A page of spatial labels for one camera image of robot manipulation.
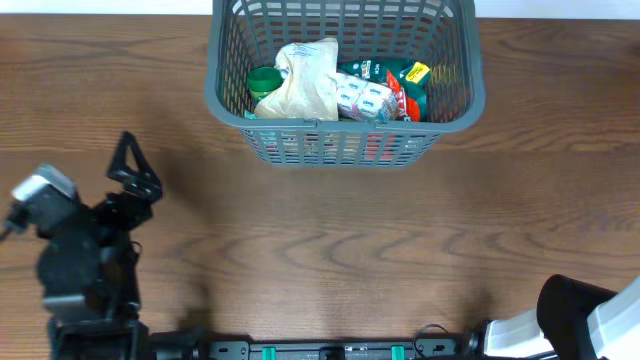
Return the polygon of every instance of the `white background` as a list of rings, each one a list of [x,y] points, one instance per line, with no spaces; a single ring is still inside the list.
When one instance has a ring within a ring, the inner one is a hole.
[[[210,15],[228,0],[0,0],[0,13]],[[475,0],[479,17],[640,19],[640,0]]]

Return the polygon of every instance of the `green bottle cap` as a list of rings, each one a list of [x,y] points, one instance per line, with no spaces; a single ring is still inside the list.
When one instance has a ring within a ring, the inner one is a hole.
[[[282,85],[280,71],[272,67],[259,67],[251,70],[247,77],[249,89],[255,92],[273,91]]]

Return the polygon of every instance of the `wood grain surface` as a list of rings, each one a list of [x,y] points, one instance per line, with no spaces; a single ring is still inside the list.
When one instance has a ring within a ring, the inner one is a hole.
[[[209,17],[0,16],[0,209],[40,162],[100,201],[122,130],[164,182],[142,319],[255,339],[409,337],[640,273],[640,23],[481,20],[485,115],[402,170],[277,169],[203,98]],[[0,246],[0,357],[45,358],[31,231]]]

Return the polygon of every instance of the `plastic basket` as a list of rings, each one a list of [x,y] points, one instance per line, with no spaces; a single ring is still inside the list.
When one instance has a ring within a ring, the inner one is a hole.
[[[427,122],[387,124],[243,118],[247,74],[273,65],[291,42],[335,37],[339,61],[419,60],[432,69]],[[471,0],[215,0],[205,96],[211,113],[242,130],[258,156],[279,166],[402,167],[443,134],[471,126],[485,103]]]

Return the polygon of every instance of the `yellow label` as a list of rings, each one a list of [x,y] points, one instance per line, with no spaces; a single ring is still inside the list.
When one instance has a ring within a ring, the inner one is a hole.
[[[411,81],[414,84],[417,84],[422,80],[422,78],[427,75],[431,71],[429,67],[423,63],[416,62],[413,65],[413,68],[407,74],[407,81]]]

